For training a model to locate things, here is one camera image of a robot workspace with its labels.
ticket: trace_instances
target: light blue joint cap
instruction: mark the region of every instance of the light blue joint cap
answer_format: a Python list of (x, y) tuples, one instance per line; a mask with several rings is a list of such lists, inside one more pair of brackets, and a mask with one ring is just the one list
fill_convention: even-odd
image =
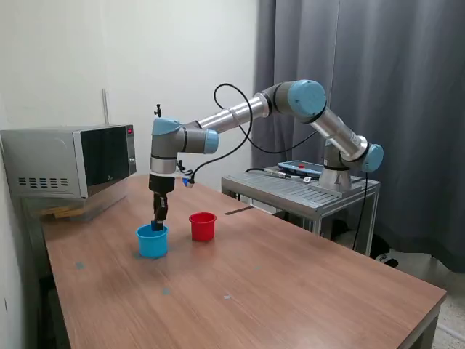
[(152, 135), (161, 136), (177, 131), (180, 128), (179, 121), (156, 118), (153, 120)]
[(373, 172), (376, 171), (383, 162), (384, 151), (383, 147), (378, 144), (370, 145), (368, 152), (363, 159), (362, 171)]
[(218, 150), (219, 136), (213, 129), (206, 130), (204, 154), (213, 154)]
[(293, 111), (311, 119), (325, 108), (326, 92), (316, 81), (298, 80), (289, 88), (288, 103)]

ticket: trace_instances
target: gray curtain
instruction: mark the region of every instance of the gray curtain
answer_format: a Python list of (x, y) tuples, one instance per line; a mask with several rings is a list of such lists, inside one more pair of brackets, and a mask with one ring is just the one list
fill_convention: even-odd
[[(313, 79), (331, 109), (384, 147), (375, 233), (465, 272), (465, 1), (262, 0), (256, 90)], [(290, 147), (311, 126), (257, 120), (254, 141)], [(280, 155), (253, 149), (255, 167), (321, 162), (315, 136)]]

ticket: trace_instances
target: cart leg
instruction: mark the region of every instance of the cart leg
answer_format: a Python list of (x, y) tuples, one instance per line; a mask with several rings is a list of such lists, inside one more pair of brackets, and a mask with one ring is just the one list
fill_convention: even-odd
[(230, 196), (231, 198), (236, 198), (236, 193), (234, 191), (228, 190), (226, 188), (221, 187), (221, 192), (225, 195)]
[(370, 255), (371, 251), (371, 242), (373, 240), (373, 231), (376, 220), (376, 209), (378, 207), (378, 197), (379, 192), (376, 191), (366, 198), (362, 222), (360, 224), (357, 243), (355, 245), (355, 251), (367, 256)]
[(321, 236), (321, 223), (322, 223), (322, 219), (318, 219), (318, 220), (314, 220), (313, 221), (313, 233), (315, 235), (318, 235), (318, 236)]

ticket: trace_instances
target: wooden table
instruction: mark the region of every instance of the wooden table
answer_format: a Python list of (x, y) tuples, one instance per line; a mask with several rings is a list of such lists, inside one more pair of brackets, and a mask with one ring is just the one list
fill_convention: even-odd
[[(91, 222), (43, 224), (72, 349), (431, 347), (445, 291), (199, 184), (169, 194), (167, 256), (139, 257), (147, 182)], [(199, 211), (217, 216), (207, 244)]]

